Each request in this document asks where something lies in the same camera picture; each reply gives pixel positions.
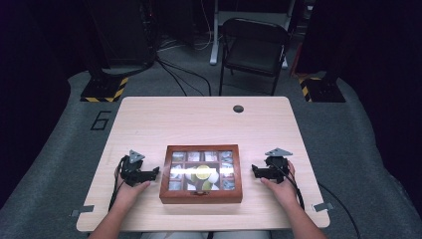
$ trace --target metal bracket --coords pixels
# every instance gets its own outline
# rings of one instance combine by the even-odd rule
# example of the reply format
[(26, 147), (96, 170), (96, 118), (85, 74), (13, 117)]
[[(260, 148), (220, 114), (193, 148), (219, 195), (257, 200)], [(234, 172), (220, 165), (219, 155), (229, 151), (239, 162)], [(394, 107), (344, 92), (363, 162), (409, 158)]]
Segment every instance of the metal bracket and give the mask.
[(288, 155), (293, 155), (293, 154), (289, 151), (285, 151), (285, 150), (282, 150), (279, 147), (276, 147), (275, 149), (266, 152), (265, 155), (267, 155), (267, 156), (288, 156)]
[(77, 217), (81, 213), (84, 213), (84, 212), (93, 212), (93, 211), (94, 211), (94, 206), (93, 205), (82, 206), (79, 210), (72, 210), (72, 212), (71, 212), (71, 214), (69, 214), (69, 216), (70, 217)]
[(313, 209), (316, 212), (323, 211), (323, 210), (330, 211), (330, 210), (334, 209), (334, 206), (330, 202), (328, 202), (328, 203), (323, 202), (323, 203), (320, 203), (320, 204), (317, 204), (317, 205), (313, 205)]
[(143, 160), (145, 158), (145, 156), (138, 153), (138, 152), (135, 152), (131, 149), (130, 152), (129, 152), (129, 158), (130, 158), (130, 160), (129, 160), (130, 163), (134, 163), (134, 162)]

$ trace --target hazard tape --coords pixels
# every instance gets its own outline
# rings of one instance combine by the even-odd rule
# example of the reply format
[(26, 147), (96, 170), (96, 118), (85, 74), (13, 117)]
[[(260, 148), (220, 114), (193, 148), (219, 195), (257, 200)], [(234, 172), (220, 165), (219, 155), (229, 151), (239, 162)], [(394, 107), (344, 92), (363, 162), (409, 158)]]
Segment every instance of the hazard tape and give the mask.
[(123, 94), (124, 87), (126, 86), (128, 78), (124, 78), (121, 80), (120, 85), (118, 86), (117, 91), (115, 92), (112, 98), (81, 98), (81, 102), (117, 102), (120, 99), (121, 95)]

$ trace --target black mount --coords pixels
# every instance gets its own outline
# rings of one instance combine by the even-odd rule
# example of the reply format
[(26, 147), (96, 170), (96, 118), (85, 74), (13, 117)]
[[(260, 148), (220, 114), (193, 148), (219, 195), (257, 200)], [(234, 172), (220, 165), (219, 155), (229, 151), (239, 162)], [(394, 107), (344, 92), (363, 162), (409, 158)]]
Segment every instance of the black mount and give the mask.
[(258, 168), (258, 166), (252, 164), (256, 178), (276, 179), (277, 183), (281, 183), (284, 177), (289, 175), (289, 164), (285, 157), (269, 156), (265, 159), (265, 162), (269, 166), (268, 168)]

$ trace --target black curtain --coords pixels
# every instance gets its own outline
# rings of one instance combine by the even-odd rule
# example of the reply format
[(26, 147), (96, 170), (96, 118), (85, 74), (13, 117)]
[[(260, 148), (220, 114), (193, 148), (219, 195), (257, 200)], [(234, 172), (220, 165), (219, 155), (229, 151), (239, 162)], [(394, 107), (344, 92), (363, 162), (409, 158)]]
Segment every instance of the black curtain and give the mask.
[(358, 94), (375, 133), (384, 166), (422, 215), (422, 24), (417, 1), (317, 0), (297, 72), (332, 66), (347, 26), (365, 16), (340, 77)]
[[(71, 90), (68, 78), (86, 70), (64, 18), (71, 3), (84, 6), (81, 0), (10, 0), (0, 4), (1, 207), (66, 107)], [(98, 42), (95, 32), (90, 33)]]

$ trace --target person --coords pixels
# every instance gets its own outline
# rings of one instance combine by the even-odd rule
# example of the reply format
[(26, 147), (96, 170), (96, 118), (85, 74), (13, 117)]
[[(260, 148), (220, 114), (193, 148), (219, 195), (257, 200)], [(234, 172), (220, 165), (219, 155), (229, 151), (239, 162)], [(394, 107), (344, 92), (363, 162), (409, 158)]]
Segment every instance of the person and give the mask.
[[(288, 161), (291, 176), (295, 178), (295, 168), (290, 161)], [(286, 214), (292, 226), (293, 233), (297, 239), (324, 239), (327, 238), (324, 233), (317, 228), (314, 222), (308, 217), (305, 211), (301, 208), (298, 203), (297, 193), (295, 188), (288, 180), (284, 180), (280, 184), (277, 184), (267, 178), (262, 177), (261, 182), (266, 185), (274, 194), (277, 201), (285, 209)], [(115, 202), (102, 220), (97, 226), (94, 232), (89, 238), (117, 238), (121, 223), (130, 210), (136, 197), (145, 190), (149, 185), (149, 181), (140, 183), (134, 187), (131, 187), (123, 183), (122, 179), (118, 179), (119, 185), (121, 185)], [(207, 233), (204, 232), (154, 232), (154, 233), (142, 233), (141, 239), (206, 239)], [(271, 238), (269, 231), (231, 231), (231, 232), (215, 232), (213, 235), (214, 239), (223, 238)]]

